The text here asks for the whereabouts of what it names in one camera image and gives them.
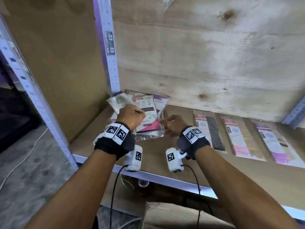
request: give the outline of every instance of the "white cable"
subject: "white cable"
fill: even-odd
[[[6,176],[6,178],[5,178],[5,179],[3,180],[3,182],[1,183],[0,191],[1,191],[1,189],[2,189],[2,187],[3,187],[3,185],[4,185],[4,183],[5,183],[5,181],[6,181],[6,180],[9,178],[9,176],[14,172],[14,170],[17,169],[18,166],[20,166],[22,163],[25,162],[26,159],[29,158],[29,156],[30,156],[30,155],[32,154],[32,152],[34,151],[34,148],[35,148],[37,142],[40,140],[40,138],[42,138],[42,136],[47,132],[47,130],[48,130],[48,128],[47,128],[47,129],[45,130],[45,132],[37,139],[37,141],[35,142],[35,144],[34,144],[32,150],[31,150],[31,152],[29,153],[29,155],[28,155],[22,162],[20,162],[14,169],[12,169],[12,171]]]
[[[141,220],[141,218],[136,218],[136,219],[130,220],[128,223],[125,223],[124,225],[120,226],[118,229],[122,229],[123,227],[127,226],[128,224],[133,223],[138,220]]]
[[[130,189],[125,185],[125,183],[124,183],[124,181],[125,182],[127,182],[127,183],[129,183],[131,186],[132,186],[132,189],[133,190],[135,190],[135,187],[134,187],[134,185],[133,184],[131,184],[129,181],[127,181],[126,179],[123,179],[122,178],[122,175],[121,175],[121,181],[122,181],[122,183],[123,183],[123,185],[124,185],[124,187],[127,189],[127,190],[129,190],[130,191]]]

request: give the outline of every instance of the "concrete floor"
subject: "concrete floor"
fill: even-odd
[[[0,183],[30,152],[46,126],[29,132],[0,154]],[[30,218],[73,175],[68,160],[50,131],[40,139],[32,155],[20,165],[0,190],[0,228],[24,228]],[[109,228],[109,208],[100,207],[100,228]],[[134,216],[114,211],[112,227],[118,228]],[[125,228],[138,228],[139,222]]]

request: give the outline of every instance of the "black wrist strap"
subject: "black wrist strap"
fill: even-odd
[[[108,125],[94,140],[93,145],[95,150],[115,154],[116,160],[135,149],[135,141],[129,127],[118,121]]]
[[[179,149],[184,150],[193,160],[195,160],[195,153],[199,148],[211,145],[205,138],[205,135],[198,127],[185,127],[177,140]]]

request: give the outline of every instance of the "plywood panel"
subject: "plywood panel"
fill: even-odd
[[[93,153],[93,141],[102,132],[106,120],[111,116],[113,110],[108,106],[90,125],[89,127],[71,144],[70,151],[73,154],[88,157]],[[189,125],[193,125],[193,110],[177,106],[167,106],[166,115],[180,114]],[[232,148],[224,128],[219,129],[220,136],[223,138],[223,144],[228,154],[220,154],[232,165],[246,174],[265,191],[274,197],[280,204],[297,209],[305,210],[305,169],[281,165],[275,163],[271,157],[268,157],[266,147],[262,144],[257,130],[252,126],[250,121],[246,120],[246,126],[250,132],[251,138],[255,141],[257,148],[266,157],[267,162],[257,161],[254,159],[236,157],[232,154]],[[290,130],[286,125],[281,126],[288,142],[292,144],[299,156],[305,158],[304,147],[304,129],[299,128],[297,131]],[[168,170],[165,152],[168,148],[176,147],[176,138],[162,137],[158,139],[137,142],[143,148],[143,157],[141,170],[148,173],[157,174],[190,183],[196,183],[195,177],[191,170],[185,168],[183,172],[172,173]],[[123,165],[124,158],[117,161],[118,165]],[[204,177],[196,161],[183,160],[184,164],[190,165],[199,180],[200,185],[209,187],[209,183]]]
[[[112,0],[112,12],[122,88],[274,122],[305,94],[305,0]]]
[[[69,141],[104,108],[92,0],[3,0],[5,21]]]

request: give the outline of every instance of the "forearm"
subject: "forearm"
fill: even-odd
[[[276,200],[212,147],[200,148],[195,156],[237,228],[299,228]]]
[[[115,161],[95,150],[26,228],[91,228]]]

